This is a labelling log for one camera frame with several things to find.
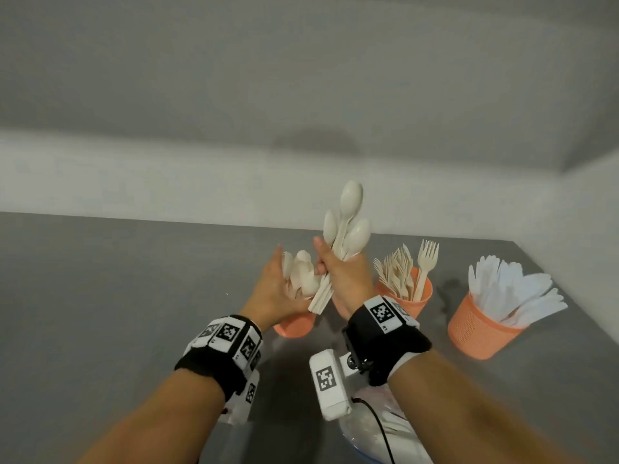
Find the person's right forearm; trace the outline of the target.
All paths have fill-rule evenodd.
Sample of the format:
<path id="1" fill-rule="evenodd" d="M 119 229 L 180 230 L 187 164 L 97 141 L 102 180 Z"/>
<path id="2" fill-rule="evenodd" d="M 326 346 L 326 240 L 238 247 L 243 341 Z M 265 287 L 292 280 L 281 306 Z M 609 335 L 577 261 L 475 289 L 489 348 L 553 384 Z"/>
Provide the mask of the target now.
<path id="1" fill-rule="evenodd" d="M 582 464 L 435 350 L 408 358 L 388 385 L 433 464 Z"/>

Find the beige plastic spoon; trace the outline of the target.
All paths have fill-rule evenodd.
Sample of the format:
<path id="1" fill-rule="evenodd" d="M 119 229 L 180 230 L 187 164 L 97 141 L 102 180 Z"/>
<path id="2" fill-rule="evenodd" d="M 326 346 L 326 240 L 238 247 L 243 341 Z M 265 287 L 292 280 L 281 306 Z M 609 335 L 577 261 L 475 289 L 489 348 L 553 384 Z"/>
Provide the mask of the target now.
<path id="1" fill-rule="evenodd" d="M 344 255 L 340 259 L 347 261 L 361 252 L 367 245 L 371 234 L 371 220 L 368 218 L 360 219 L 345 236 Z M 320 294 L 316 295 L 314 298 L 316 304 L 313 312 L 315 314 L 321 314 L 323 312 L 333 294 L 330 275 L 325 276 L 323 283 L 321 283 L 321 290 Z"/>
<path id="2" fill-rule="evenodd" d="M 348 233 L 348 225 L 359 213 L 362 202 L 363 186 L 353 180 L 348 181 L 340 197 L 339 213 L 336 216 L 337 233 L 334 240 L 330 243 L 333 253 L 341 260 L 344 257 L 343 245 L 345 236 Z M 313 308 L 310 311 L 317 315 L 321 314 L 328 303 L 328 294 L 327 276 L 324 275 L 320 288 L 314 296 Z"/>
<path id="3" fill-rule="evenodd" d="M 333 210 L 328 210 L 324 218 L 322 238 L 331 248 L 336 240 L 339 230 L 339 220 Z M 323 275 L 318 292 L 314 296 L 310 305 L 310 312 L 314 314 L 321 314 L 324 309 L 324 300 L 329 293 L 327 275 Z"/>

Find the bunch of beige forks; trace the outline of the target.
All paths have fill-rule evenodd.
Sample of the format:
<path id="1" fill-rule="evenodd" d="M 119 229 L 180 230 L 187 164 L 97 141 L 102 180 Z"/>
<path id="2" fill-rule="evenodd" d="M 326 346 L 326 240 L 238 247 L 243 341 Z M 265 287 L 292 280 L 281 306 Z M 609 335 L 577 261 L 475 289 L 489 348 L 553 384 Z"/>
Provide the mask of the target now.
<path id="1" fill-rule="evenodd" d="M 438 257 L 439 243 L 424 239 L 417 258 L 402 244 L 382 260 L 374 258 L 373 268 L 378 281 L 389 292 L 405 301 L 418 303 L 424 299 L 428 275 L 436 267 Z"/>

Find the person's left forearm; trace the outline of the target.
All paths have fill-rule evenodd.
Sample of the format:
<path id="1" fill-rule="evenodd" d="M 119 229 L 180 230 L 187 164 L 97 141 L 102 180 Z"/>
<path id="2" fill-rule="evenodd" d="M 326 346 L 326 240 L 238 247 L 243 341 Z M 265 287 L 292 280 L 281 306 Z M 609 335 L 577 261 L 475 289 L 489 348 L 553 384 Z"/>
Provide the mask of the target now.
<path id="1" fill-rule="evenodd" d="M 78 464 L 197 464 L 224 405 L 212 378 L 174 371 Z"/>

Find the person's right hand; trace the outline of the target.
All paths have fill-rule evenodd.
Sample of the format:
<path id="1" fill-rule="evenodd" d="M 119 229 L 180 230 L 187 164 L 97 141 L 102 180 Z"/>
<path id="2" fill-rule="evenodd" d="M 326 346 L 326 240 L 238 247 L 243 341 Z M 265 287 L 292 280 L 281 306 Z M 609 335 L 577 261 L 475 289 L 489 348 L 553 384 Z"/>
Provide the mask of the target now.
<path id="1" fill-rule="evenodd" d="M 332 302 L 345 321 L 348 321 L 365 301 L 376 296 L 371 265 L 364 252 L 347 261 L 339 259 L 337 267 L 329 272 L 314 273 L 320 276 L 330 275 L 334 290 Z"/>

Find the bunch of beige spoons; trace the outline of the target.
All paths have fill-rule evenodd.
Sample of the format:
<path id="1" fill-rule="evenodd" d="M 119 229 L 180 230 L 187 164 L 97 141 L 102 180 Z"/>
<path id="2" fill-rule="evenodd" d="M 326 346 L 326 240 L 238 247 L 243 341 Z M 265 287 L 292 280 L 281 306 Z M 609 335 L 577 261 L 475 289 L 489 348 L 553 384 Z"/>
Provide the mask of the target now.
<path id="1" fill-rule="evenodd" d="M 294 257 L 284 251 L 282 272 L 290 299 L 311 299 L 320 288 L 320 277 L 314 274 L 312 258 L 305 250 L 300 250 Z"/>

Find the person's left hand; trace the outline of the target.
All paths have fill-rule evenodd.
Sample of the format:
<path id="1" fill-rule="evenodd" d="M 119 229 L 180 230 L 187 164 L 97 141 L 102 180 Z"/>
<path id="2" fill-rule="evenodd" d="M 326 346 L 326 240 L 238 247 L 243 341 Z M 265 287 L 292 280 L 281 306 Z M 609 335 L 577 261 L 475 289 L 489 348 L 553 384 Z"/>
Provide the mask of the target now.
<path id="1" fill-rule="evenodd" d="M 308 311 L 307 299 L 290 299 L 287 284 L 281 287 L 270 286 L 264 279 L 264 269 L 251 296 L 238 315 L 247 318 L 259 328 L 261 333 L 281 323 L 284 319 Z"/>

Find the bunch of white knives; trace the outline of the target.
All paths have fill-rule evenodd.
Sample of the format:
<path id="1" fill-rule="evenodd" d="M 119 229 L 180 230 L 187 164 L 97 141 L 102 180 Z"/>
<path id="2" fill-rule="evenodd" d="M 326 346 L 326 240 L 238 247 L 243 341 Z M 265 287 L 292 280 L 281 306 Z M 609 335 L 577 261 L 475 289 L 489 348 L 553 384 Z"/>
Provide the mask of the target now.
<path id="1" fill-rule="evenodd" d="M 468 290 L 484 315 L 509 328 L 526 328 L 568 309 L 548 273 L 525 275 L 522 264 L 497 256 L 469 266 Z"/>

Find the black marker wristband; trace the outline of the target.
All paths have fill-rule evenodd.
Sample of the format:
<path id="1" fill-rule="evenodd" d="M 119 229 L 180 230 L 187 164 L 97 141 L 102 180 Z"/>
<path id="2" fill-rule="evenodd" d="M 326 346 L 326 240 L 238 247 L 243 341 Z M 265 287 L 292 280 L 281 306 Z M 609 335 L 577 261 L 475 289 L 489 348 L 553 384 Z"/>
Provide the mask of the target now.
<path id="1" fill-rule="evenodd" d="M 256 372 L 262 344 L 262 332 L 249 318 L 238 314 L 221 317 L 187 345 L 174 370 L 212 378 L 228 401 L 244 390 Z"/>
<path id="2" fill-rule="evenodd" d="M 368 385 L 381 387 L 403 363 L 432 349 L 420 324 L 395 299 L 376 295 L 349 318 L 345 344 Z"/>

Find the clear plastic bag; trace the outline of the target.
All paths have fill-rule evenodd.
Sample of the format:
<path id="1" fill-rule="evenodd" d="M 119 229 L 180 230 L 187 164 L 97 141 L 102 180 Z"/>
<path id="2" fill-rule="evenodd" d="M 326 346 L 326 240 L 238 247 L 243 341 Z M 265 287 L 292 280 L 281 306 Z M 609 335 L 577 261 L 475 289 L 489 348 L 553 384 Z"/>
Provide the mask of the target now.
<path id="1" fill-rule="evenodd" d="M 434 464 L 387 385 L 365 387 L 350 414 L 339 419 L 343 436 L 372 464 Z"/>

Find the orange plastic cup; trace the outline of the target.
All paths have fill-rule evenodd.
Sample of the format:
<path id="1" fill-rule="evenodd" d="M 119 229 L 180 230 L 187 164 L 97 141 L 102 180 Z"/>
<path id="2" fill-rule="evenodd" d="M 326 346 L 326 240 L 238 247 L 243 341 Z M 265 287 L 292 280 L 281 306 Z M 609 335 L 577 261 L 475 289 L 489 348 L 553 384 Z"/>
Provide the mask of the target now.
<path id="1" fill-rule="evenodd" d="M 391 290 L 390 285 L 385 285 L 383 283 L 384 278 L 382 275 L 385 275 L 385 270 L 381 267 L 379 261 L 375 261 L 375 270 L 378 274 L 378 279 L 375 284 L 376 292 L 381 296 L 391 297 L 396 300 L 396 302 L 405 309 L 405 311 L 411 315 L 414 319 L 416 319 L 424 306 L 428 303 L 433 295 L 433 285 L 429 278 L 426 278 L 425 284 L 423 287 L 422 297 L 418 301 L 409 300 L 407 298 L 398 297 L 398 293 L 395 293 Z"/>
<path id="2" fill-rule="evenodd" d="M 274 330 L 286 338 L 301 338 L 313 329 L 315 319 L 315 313 L 306 311 L 284 319 L 274 326 Z"/>
<path id="3" fill-rule="evenodd" d="M 511 343 L 528 326 L 514 328 L 489 318 L 468 291 L 447 325 L 453 345 L 471 358 L 486 360 Z"/>

